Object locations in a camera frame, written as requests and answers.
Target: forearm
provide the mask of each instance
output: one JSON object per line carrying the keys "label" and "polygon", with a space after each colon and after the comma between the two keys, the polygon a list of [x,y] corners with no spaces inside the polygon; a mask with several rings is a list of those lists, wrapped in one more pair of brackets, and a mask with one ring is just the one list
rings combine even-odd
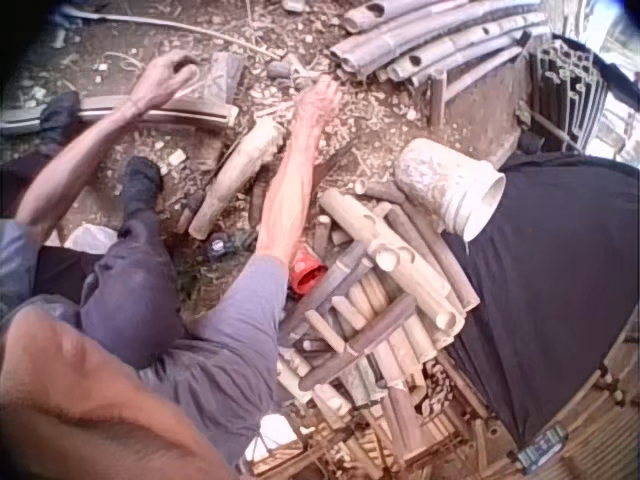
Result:
{"label": "forearm", "polygon": [[291,261],[309,211],[320,134],[318,128],[294,123],[284,159],[265,198],[256,254],[274,256],[286,265]]}
{"label": "forearm", "polygon": [[16,221],[30,227],[40,243],[46,241],[94,174],[104,151],[136,116],[136,106],[125,102],[71,142],[29,186]]}

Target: black fabric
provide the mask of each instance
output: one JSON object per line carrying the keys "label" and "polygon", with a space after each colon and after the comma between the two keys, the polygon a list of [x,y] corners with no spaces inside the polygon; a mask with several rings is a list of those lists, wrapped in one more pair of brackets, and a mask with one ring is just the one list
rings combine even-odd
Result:
{"label": "black fabric", "polygon": [[587,381],[638,303],[638,170],[515,156],[493,218],[444,234],[481,298],[448,348],[519,446]]}

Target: twig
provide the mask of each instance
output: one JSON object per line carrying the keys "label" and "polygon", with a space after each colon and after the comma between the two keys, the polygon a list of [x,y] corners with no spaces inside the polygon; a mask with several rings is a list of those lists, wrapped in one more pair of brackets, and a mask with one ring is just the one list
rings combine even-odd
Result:
{"label": "twig", "polygon": [[[133,70],[133,71],[136,71],[138,73],[140,73],[141,71],[144,70],[144,63],[142,63],[142,62],[136,60],[135,58],[130,57],[129,55],[126,55],[124,53],[120,53],[120,52],[104,52],[102,54],[102,58],[104,58],[104,57],[120,57],[120,58],[123,58],[125,61],[124,62],[120,62],[120,68],[122,68],[123,70],[129,70],[129,71]],[[127,66],[126,66],[127,63],[126,62],[132,63],[135,66],[135,68],[127,68]]]}
{"label": "twig", "polygon": [[253,15],[251,14],[251,0],[245,0],[247,5],[247,21],[249,22],[249,28],[251,29],[251,43],[256,44],[256,31],[253,28]]}
{"label": "twig", "polygon": [[367,174],[367,177],[370,177],[371,176],[371,169],[369,167],[367,167],[366,163],[364,163],[364,160],[362,160],[362,157],[360,156],[360,154],[358,152],[356,152],[355,150],[352,150],[351,152],[353,153],[353,155],[358,160],[358,163],[360,163],[360,166],[364,170],[364,173]]}
{"label": "twig", "polygon": [[188,30],[190,32],[201,33],[203,35],[208,35],[210,37],[219,38],[220,40],[224,40],[225,42],[235,43],[236,45],[240,45],[241,47],[246,48],[247,50],[252,50],[256,53],[261,53],[275,60],[280,60],[280,57],[275,53],[271,53],[270,51],[265,50],[264,48],[256,47],[255,45],[251,45],[250,43],[247,43],[244,40],[233,38],[213,30],[207,30],[206,28],[187,25],[186,23],[173,22],[171,20],[160,20],[158,18],[151,18],[151,17],[135,17],[135,16],[128,16],[128,15],[112,15],[108,13],[83,12],[76,8],[70,7],[69,5],[64,5],[60,7],[60,12],[63,15],[67,15],[69,17],[82,18],[85,20],[110,20],[113,22],[130,22],[130,23],[141,23],[141,24],[147,24],[147,25],[160,25],[163,27],[179,28],[181,30]]}
{"label": "twig", "polygon": [[70,81],[65,80],[64,78],[61,78],[61,79],[60,79],[60,81],[61,81],[62,83],[64,83],[67,87],[69,87],[69,90],[75,90],[75,91],[78,91],[78,89],[76,88],[76,86],[75,86],[73,83],[71,83]]}

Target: hole in bamboo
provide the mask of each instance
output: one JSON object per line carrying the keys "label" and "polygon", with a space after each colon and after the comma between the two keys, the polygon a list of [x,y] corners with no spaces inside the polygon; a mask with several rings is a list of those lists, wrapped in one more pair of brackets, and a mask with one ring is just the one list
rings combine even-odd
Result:
{"label": "hole in bamboo", "polygon": [[384,5],[380,5],[379,3],[370,3],[367,5],[367,10],[369,10],[376,18],[382,18],[384,16]]}
{"label": "hole in bamboo", "polygon": [[449,331],[450,332],[456,326],[456,316],[451,312],[449,312],[449,313],[440,313],[436,317],[436,325],[438,326],[438,328],[440,330],[444,330],[444,331]]}
{"label": "hole in bamboo", "polygon": [[416,255],[413,250],[407,247],[399,247],[398,253],[403,260],[406,260],[409,263],[413,263],[416,259]]}
{"label": "hole in bamboo", "polygon": [[367,190],[367,181],[360,178],[356,180],[356,183],[353,185],[353,191],[356,195],[364,195],[364,192]]}
{"label": "hole in bamboo", "polygon": [[383,272],[392,272],[400,263],[398,254],[386,247],[380,247],[374,253],[376,263]]}

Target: black shoe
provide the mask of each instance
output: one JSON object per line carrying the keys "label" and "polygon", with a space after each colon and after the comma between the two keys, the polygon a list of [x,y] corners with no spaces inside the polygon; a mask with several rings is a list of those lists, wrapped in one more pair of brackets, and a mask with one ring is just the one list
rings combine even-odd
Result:
{"label": "black shoe", "polygon": [[41,148],[61,150],[71,141],[80,125],[80,97],[69,91],[52,99],[40,113]]}
{"label": "black shoe", "polygon": [[141,210],[155,210],[161,191],[162,175],[158,166],[148,158],[131,157],[122,182],[125,220]]}

